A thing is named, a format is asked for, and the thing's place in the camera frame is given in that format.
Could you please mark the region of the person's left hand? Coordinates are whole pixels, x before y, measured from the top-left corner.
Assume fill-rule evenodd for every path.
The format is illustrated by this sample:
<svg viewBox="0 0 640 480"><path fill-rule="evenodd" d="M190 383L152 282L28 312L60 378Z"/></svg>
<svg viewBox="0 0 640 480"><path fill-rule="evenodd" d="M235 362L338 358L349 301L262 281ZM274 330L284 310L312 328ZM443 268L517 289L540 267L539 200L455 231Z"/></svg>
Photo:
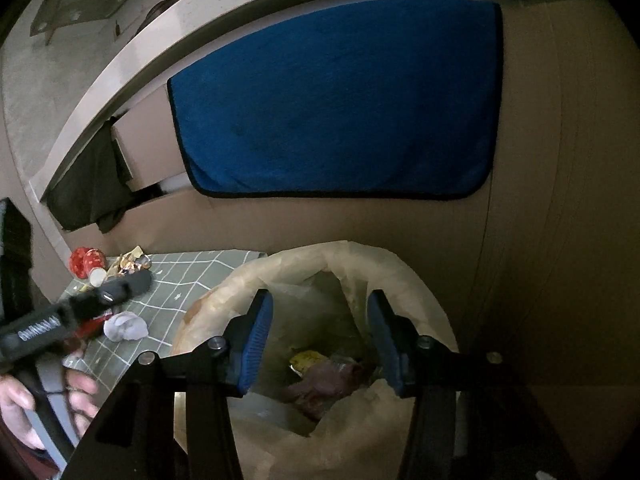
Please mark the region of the person's left hand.
<svg viewBox="0 0 640 480"><path fill-rule="evenodd" d="M99 392L98 383L78 370L66 370L67 400L74 416L74 424L82 437L98 414L94 396ZM32 428L27 412L35 409L35 399L28 389L11 375L1 376L1 417L9 432L31 450L46 447Z"/></svg>

